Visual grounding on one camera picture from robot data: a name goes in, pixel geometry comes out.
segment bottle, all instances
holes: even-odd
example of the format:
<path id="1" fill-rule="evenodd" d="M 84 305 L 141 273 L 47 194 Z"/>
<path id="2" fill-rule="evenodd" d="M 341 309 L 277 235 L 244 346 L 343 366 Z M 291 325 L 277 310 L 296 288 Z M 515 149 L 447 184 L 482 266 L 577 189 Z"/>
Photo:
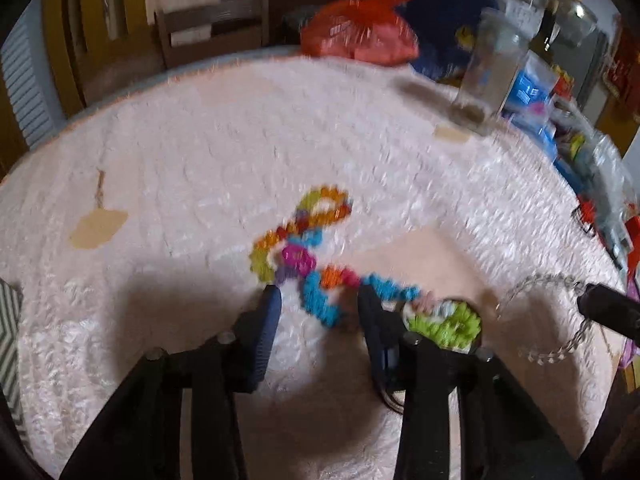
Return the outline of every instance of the bottle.
<path id="1" fill-rule="evenodd" d="M 549 0 L 546 4 L 545 14 L 542 16 L 540 30 L 529 41 L 529 50 L 538 54 L 549 66 L 554 62 L 554 54 L 551 50 L 551 36 L 556 24 L 556 14 L 558 13 L 558 0 Z"/>

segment chair backrest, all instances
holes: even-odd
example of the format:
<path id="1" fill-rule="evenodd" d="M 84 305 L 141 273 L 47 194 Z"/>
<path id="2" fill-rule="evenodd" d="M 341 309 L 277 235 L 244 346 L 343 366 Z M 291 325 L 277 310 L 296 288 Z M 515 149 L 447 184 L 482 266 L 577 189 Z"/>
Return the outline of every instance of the chair backrest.
<path id="1" fill-rule="evenodd" d="M 215 5 L 155 14 L 167 68 L 269 43 L 269 0 L 221 0 Z M 174 32 L 204 25 L 211 25 L 208 40 L 172 45 Z"/>

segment black and white striped cloth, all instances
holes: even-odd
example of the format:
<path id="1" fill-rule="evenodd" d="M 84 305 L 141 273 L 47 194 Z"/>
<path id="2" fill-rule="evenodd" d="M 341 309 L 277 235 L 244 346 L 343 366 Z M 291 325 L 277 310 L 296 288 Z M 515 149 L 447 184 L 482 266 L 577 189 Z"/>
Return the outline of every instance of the black and white striped cloth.
<path id="1" fill-rule="evenodd" d="M 0 386 L 20 439 L 28 450 L 29 441 L 24 427 L 18 384 L 18 324 L 21 305 L 20 294 L 0 280 Z"/>

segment red plastic bag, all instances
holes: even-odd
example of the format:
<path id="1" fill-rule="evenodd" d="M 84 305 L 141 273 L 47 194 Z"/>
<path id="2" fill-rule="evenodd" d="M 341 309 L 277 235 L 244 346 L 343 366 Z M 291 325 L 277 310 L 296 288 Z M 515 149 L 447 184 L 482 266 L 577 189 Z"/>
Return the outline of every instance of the red plastic bag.
<path id="1" fill-rule="evenodd" d="M 300 32 L 302 53 L 391 66 L 418 57 L 418 38 L 394 7 L 409 0 L 338 0 Z"/>

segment plastic cup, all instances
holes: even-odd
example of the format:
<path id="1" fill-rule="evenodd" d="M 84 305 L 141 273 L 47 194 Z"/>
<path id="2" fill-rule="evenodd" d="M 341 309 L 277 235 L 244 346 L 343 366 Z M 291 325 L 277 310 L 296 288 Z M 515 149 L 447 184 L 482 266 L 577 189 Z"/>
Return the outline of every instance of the plastic cup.
<path id="1" fill-rule="evenodd" d="M 484 9 L 462 85 L 450 110 L 456 124 L 487 136 L 495 127 L 529 51 L 529 40 L 503 13 Z"/>

